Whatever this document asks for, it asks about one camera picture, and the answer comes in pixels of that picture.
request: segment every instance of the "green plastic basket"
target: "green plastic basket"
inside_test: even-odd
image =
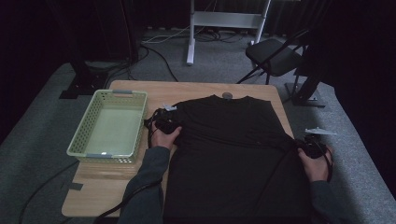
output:
[[[144,91],[96,91],[67,155],[89,162],[134,162],[147,98]]]

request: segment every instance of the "hand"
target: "hand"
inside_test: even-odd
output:
[[[325,156],[329,160],[330,164],[333,165],[332,148],[329,146],[326,147],[329,150],[326,151]],[[329,167],[323,156],[317,159],[311,159],[305,155],[304,151],[301,148],[298,149],[298,155],[303,162],[305,173],[309,179],[309,182],[327,180],[327,177],[329,175]]]
[[[172,149],[175,139],[178,137],[181,131],[181,127],[177,127],[172,133],[166,134],[155,127],[155,121],[152,122],[151,146],[152,147],[167,147],[169,150]]]

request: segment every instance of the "t-shirt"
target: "t-shirt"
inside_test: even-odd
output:
[[[271,102],[211,95],[176,107],[165,223],[309,219],[309,183]]]

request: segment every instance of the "controller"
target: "controller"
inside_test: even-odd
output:
[[[145,126],[151,130],[151,123],[155,121],[155,127],[163,133],[170,134],[181,126],[181,122],[177,119],[176,111],[167,111],[166,109],[157,109],[150,119],[145,120]]]
[[[304,137],[304,141],[297,140],[297,147],[300,147],[306,156],[317,159],[328,150],[326,145],[320,142],[320,135],[318,134],[308,134]]]

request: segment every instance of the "wooden table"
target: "wooden table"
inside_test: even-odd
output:
[[[203,98],[213,94],[221,97],[224,92],[230,92],[234,99],[248,95],[271,101],[285,132],[293,136],[288,118],[274,86],[117,80],[111,84],[110,89],[146,91],[148,93],[148,118],[155,109],[163,107],[163,104],[173,105],[181,101]],[[97,217],[117,205],[121,201],[128,181],[136,175],[142,163],[145,150],[148,147],[147,134],[148,131],[145,128],[136,161],[132,164],[81,162],[73,183],[82,184],[82,188],[80,190],[69,190],[64,200],[63,214],[67,217]],[[166,191],[166,182],[167,172],[163,177],[164,192]],[[119,214],[119,212],[116,212],[111,216],[116,217]]]

